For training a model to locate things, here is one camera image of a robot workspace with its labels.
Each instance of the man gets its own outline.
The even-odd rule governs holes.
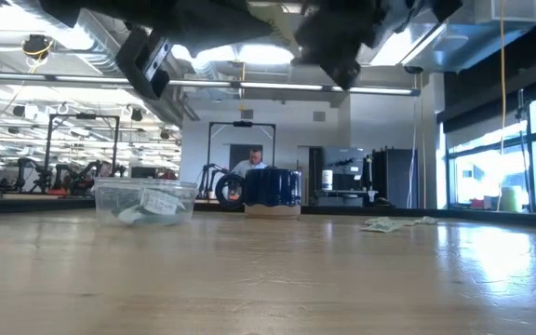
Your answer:
[[[249,159],[239,162],[231,172],[245,178],[246,173],[254,168],[266,168],[266,165],[261,161],[261,149],[251,149]]]

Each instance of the clear plastic container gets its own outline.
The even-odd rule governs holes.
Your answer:
[[[194,213],[196,185],[191,182],[97,178],[97,222],[115,225],[172,225]]]

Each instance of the wooden table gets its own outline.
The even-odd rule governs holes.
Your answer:
[[[0,334],[536,334],[536,230],[0,215]]]

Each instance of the workbench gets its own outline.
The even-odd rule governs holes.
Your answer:
[[[0,334],[536,334],[536,228],[0,214]]]

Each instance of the white shirt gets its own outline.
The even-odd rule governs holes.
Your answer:
[[[234,166],[233,171],[231,172],[236,173],[239,176],[245,178],[246,173],[248,173],[249,170],[256,169],[256,168],[266,168],[266,165],[263,164],[263,162],[253,165],[249,162],[249,160],[244,160],[244,161],[239,162],[236,166]]]

